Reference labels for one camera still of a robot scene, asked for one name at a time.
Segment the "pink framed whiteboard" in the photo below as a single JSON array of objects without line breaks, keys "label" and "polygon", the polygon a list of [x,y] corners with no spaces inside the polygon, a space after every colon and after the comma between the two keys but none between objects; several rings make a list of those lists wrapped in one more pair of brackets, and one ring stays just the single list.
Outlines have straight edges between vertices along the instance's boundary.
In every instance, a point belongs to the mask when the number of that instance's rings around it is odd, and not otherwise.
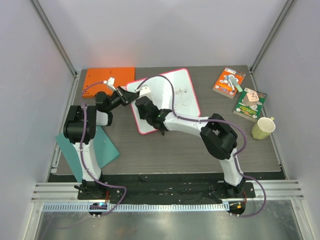
[{"label": "pink framed whiteboard", "polygon": [[136,89],[148,86],[152,93],[152,102],[158,109],[171,109],[181,117],[196,120],[195,122],[176,118],[173,113],[165,118],[165,127],[169,131],[178,131],[199,136],[202,123],[201,111],[193,88],[189,72],[185,68],[161,73],[148,79],[143,78],[128,83],[125,89],[136,92]]}]

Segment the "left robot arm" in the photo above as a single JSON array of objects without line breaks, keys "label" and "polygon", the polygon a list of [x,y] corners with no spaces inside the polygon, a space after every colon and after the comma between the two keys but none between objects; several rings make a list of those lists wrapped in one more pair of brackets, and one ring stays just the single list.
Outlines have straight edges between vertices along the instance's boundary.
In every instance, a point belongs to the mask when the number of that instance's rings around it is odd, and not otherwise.
[{"label": "left robot arm", "polygon": [[127,106],[141,96],[141,92],[131,92],[116,87],[111,95],[104,91],[95,94],[95,105],[71,105],[63,126],[63,135],[73,146],[81,167],[81,184],[89,187],[89,194],[100,200],[109,185],[104,182],[102,170],[97,161],[95,136],[98,126],[110,126],[112,110]]}]

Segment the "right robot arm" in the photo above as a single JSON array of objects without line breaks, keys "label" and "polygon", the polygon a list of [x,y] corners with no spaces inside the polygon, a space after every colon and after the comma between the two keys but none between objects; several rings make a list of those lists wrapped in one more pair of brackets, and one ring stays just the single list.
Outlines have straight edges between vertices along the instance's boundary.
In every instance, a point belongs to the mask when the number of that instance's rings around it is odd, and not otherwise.
[{"label": "right robot arm", "polygon": [[183,132],[200,137],[209,152],[218,159],[224,174],[226,193],[233,198],[244,191],[244,180],[236,157],[236,132],[219,114],[211,117],[176,116],[171,109],[158,109],[146,96],[135,101],[140,119],[145,120],[162,134]]}]

